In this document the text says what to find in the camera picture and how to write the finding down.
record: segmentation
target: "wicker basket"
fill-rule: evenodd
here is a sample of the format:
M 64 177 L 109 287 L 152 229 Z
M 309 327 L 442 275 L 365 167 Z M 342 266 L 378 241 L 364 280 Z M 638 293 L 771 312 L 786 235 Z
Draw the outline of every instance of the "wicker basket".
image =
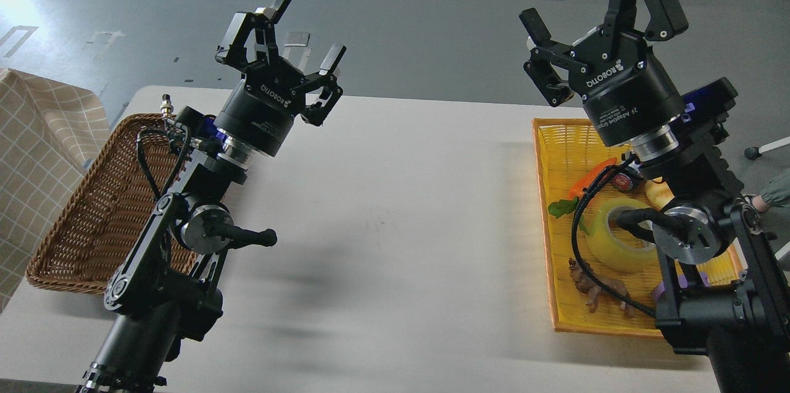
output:
M 71 196 L 56 224 L 33 256 L 25 275 L 38 288 L 102 294 L 135 245 L 154 207 L 152 191 L 136 162 L 136 135 L 161 124 L 159 114 L 124 118 L 85 179 Z M 167 138 L 144 138 L 146 159 L 161 188 L 175 166 Z M 186 273 L 197 258 L 175 241 L 172 266 Z

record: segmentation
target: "checkered cloth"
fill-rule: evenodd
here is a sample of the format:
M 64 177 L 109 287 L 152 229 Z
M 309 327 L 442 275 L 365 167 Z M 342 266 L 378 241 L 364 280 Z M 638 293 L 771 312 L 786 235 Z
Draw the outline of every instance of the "checkered cloth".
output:
M 91 91 L 0 69 L 0 312 L 109 133 Z

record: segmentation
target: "purple object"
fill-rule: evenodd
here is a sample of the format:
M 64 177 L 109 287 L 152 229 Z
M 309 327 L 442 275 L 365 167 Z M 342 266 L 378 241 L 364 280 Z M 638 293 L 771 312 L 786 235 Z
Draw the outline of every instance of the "purple object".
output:
M 700 275 L 700 277 L 702 277 L 702 283 L 705 286 L 710 286 L 710 282 L 708 281 L 708 274 L 706 272 L 704 272 L 704 271 L 700 271 L 699 275 Z M 688 281 L 686 281 L 686 276 L 684 276 L 684 275 L 678 275 L 678 281 L 680 283 L 680 288 L 686 288 L 686 287 L 689 286 Z M 658 286 L 655 287 L 652 290 L 652 292 L 650 292 L 650 296 L 652 297 L 652 300 L 654 300 L 655 302 L 658 302 L 658 297 L 660 297 L 660 295 L 663 293 L 664 289 L 665 288 L 663 288 L 663 281 L 661 281 L 661 283 L 658 284 Z

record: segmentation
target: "yellow plastic tray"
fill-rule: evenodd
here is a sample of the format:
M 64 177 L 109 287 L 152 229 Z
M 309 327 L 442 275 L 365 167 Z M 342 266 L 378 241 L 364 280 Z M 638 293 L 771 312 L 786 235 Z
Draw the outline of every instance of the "yellow plastic tray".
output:
M 636 312 L 634 318 L 625 317 L 618 308 L 620 301 L 608 295 L 601 295 L 598 310 L 589 312 L 584 304 L 586 295 L 576 290 L 568 270 L 568 258 L 573 257 L 570 247 L 572 216 L 568 214 L 556 219 L 546 211 L 551 202 L 567 198 L 568 188 L 584 177 L 587 171 L 609 157 L 620 157 L 620 154 L 628 151 L 628 146 L 604 146 L 589 120 L 584 118 L 536 118 L 533 122 L 533 134 L 543 208 L 541 215 L 544 225 L 548 297 L 551 323 L 555 331 L 661 337 L 660 331 L 655 329 L 654 319 L 641 312 Z M 625 195 L 607 186 L 585 211 L 585 221 L 588 224 L 592 222 L 595 216 L 593 210 L 604 200 Z M 628 196 L 649 204 L 643 191 Z M 596 274 L 624 281 L 634 300 L 651 308 L 655 307 L 650 292 L 661 282 L 658 261 L 639 273 L 620 273 L 608 269 L 590 253 L 586 235 L 581 230 L 578 240 L 582 257 Z M 728 284 L 738 277 L 742 267 L 733 247 L 729 247 L 728 252 L 699 265 L 699 269 L 708 274 L 711 284 Z

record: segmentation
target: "orange carrot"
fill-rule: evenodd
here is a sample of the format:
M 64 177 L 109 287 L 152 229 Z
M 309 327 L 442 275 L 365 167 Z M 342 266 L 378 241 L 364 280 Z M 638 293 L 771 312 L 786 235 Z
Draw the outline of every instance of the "orange carrot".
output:
M 581 197 L 584 195 L 584 190 L 589 188 L 590 184 L 592 184 L 593 180 L 601 173 L 609 165 L 615 165 L 617 163 L 617 157 L 612 157 L 611 159 L 604 160 L 598 165 L 595 165 L 595 168 L 590 169 L 589 173 L 585 174 L 584 177 L 581 177 L 572 187 L 568 190 L 568 200 L 573 200 L 573 198 Z

